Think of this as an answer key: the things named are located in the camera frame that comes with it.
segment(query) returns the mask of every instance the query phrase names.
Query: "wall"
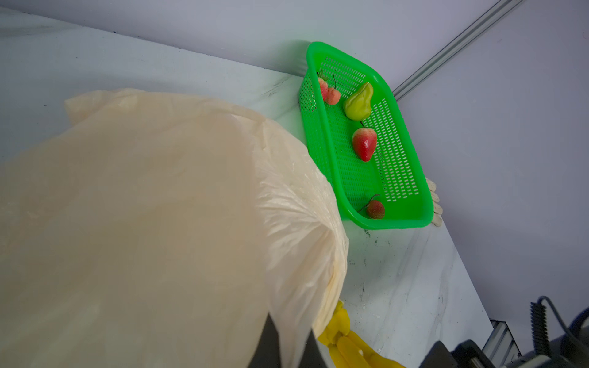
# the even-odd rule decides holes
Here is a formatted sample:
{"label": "wall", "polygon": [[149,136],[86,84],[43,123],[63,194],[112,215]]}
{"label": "wall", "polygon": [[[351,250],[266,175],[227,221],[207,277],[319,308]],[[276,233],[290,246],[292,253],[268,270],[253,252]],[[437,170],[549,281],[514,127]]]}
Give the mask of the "wall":
{"label": "wall", "polygon": [[399,106],[487,313],[531,350],[530,301],[589,306],[589,2],[523,2]]}
{"label": "wall", "polygon": [[0,6],[302,75],[309,41],[380,71],[392,89],[496,0],[0,0]]}

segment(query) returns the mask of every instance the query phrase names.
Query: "fruit stem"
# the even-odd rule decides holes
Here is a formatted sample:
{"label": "fruit stem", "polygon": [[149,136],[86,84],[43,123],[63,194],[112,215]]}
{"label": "fruit stem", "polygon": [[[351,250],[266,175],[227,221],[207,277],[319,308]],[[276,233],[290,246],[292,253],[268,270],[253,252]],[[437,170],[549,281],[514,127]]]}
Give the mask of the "fruit stem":
{"label": "fruit stem", "polygon": [[372,201],[372,200],[374,199],[374,197],[378,197],[379,195],[380,195],[380,194],[378,194],[378,193],[377,193],[377,194],[375,194],[375,195],[373,195],[373,196],[372,196],[372,198],[370,198],[370,199],[368,200],[368,203],[366,203],[366,204],[364,205],[364,207],[360,208],[360,209],[358,210],[358,212],[360,212],[360,211],[362,211],[364,208],[366,208],[366,206],[370,204],[370,201]]}

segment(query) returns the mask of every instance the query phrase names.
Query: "basket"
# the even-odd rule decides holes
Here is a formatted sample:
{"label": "basket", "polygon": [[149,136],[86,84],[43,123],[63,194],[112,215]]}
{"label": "basket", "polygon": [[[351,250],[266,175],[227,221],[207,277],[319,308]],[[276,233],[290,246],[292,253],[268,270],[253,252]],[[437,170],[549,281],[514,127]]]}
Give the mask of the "basket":
{"label": "basket", "polygon": [[[300,110],[309,155],[331,183],[343,220],[377,230],[427,226],[434,216],[432,197],[419,159],[391,89],[371,67],[322,42],[307,49],[309,66],[299,92]],[[317,72],[337,83],[342,97],[335,106],[321,97]],[[376,151],[365,163],[352,148],[352,134],[361,127],[347,118],[344,101],[365,82],[374,87],[372,113],[364,120],[378,136]],[[385,206],[385,218],[358,212],[370,198]]]}

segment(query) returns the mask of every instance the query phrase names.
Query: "beige plastic bag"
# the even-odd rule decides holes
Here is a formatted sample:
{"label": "beige plastic bag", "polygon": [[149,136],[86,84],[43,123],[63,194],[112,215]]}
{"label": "beige plastic bag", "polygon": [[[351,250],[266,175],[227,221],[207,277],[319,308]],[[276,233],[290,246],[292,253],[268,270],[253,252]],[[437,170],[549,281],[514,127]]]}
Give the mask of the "beige plastic bag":
{"label": "beige plastic bag", "polygon": [[306,147],[193,95],[66,108],[72,128],[1,169],[0,366],[245,367],[268,312],[296,366],[348,253]]}

